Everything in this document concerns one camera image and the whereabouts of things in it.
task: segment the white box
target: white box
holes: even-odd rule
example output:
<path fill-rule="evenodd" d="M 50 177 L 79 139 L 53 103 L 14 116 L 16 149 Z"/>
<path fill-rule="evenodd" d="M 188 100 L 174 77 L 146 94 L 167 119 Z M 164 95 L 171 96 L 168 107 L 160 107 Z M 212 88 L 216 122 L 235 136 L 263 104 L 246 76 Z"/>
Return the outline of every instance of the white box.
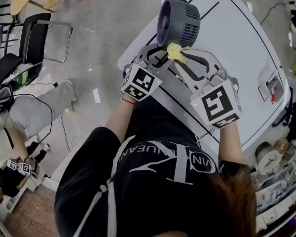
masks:
<path fill-rule="evenodd" d="M 31 166 L 27 163 L 21 162 L 19 163 L 19 172 L 23 175 L 30 175 Z"/>
<path fill-rule="evenodd" d="M 121 92 L 137 101 L 142 101 L 161 84 L 162 80 L 137 64 L 133 64 L 125 76 Z"/>
<path fill-rule="evenodd" d="M 242 111 L 238 94 L 228 79 L 191 101 L 206 125 L 218 129 L 240 119 Z"/>
<path fill-rule="evenodd" d="M 10 159 L 7 161 L 6 166 L 13 170 L 16 170 L 16 163 L 11 161 Z"/>

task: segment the red object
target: red object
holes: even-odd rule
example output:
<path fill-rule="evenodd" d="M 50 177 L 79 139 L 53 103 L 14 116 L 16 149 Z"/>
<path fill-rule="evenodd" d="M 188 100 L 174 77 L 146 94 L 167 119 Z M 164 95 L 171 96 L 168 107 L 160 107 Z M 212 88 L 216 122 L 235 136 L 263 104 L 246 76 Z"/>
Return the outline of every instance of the red object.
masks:
<path fill-rule="evenodd" d="M 130 101 L 124 99 L 124 98 L 122 98 L 122 100 L 124 100 L 125 102 L 130 103 L 130 104 L 132 104 L 132 105 L 135 105 L 135 103 L 132 103 L 132 102 L 130 102 Z"/>

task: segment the gray floor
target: gray floor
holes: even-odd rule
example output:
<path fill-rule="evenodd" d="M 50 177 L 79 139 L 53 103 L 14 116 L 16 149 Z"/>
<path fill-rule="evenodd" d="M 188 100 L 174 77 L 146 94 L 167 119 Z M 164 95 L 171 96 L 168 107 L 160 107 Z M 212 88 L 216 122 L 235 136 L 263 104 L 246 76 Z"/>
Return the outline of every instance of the gray floor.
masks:
<path fill-rule="evenodd" d="M 253 15 L 261 22 L 268 10 L 276 3 L 286 0 L 242 0 L 250 2 Z M 53 20 L 71 22 L 74 32 L 71 51 L 65 64 L 44 62 L 37 82 L 63 82 L 72 79 L 79 93 L 75 112 L 63 114 L 67 141 L 71 148 L 72 137 L 84 133 L 92 125 L 104 125 L 120 100 L 122 75 L 117 68 L 117 61 L 127 46 L 136 38 L 146 24 L 159 12 L 161 0 L 61 0 L 56 6 Z M 296 62 L 296 51 L 290 46 L 290 9 L 292 5 L 279 5 L 273 9 L 263 23 L 263 28 L 270 38 L 289 78 L 289 84 L 296 93 L 296 77 L 290 72 L 290 67 Z M 24 19 L 32 14 L 42 12 L 41 9 L 29 4 L 22 11 Z M 19 37 L 20 31 L 14 31 L 14 37 Z M 46 56 L 61 57 L 66 35 L 63 29 L 49 29 L 46 42 Z M 13 43 L 11 52 L 18 50 L 18 43 Z M 98 89 L 101 103 L 95 103 L 93 90 Z M 24 91 L 32 94 L 42 94 L 50 86 L 33 85 Z M 40 136 L 49 130 L 47 127 Z M 73 146 L 82 143 L 92 129 L 84 135 L 75 136 Z M 286 129 L 268 129 L 257 141 L 275 141 L 285 135 Z M 64 133 L 58 121 L 53 122 L 52 133 L 46 139 L 51 145 L 51 152 L 42 162 L 47 173 L 53 170 L 66 157 Z M 244 155 L 252 164 L 254 144 Z"/>

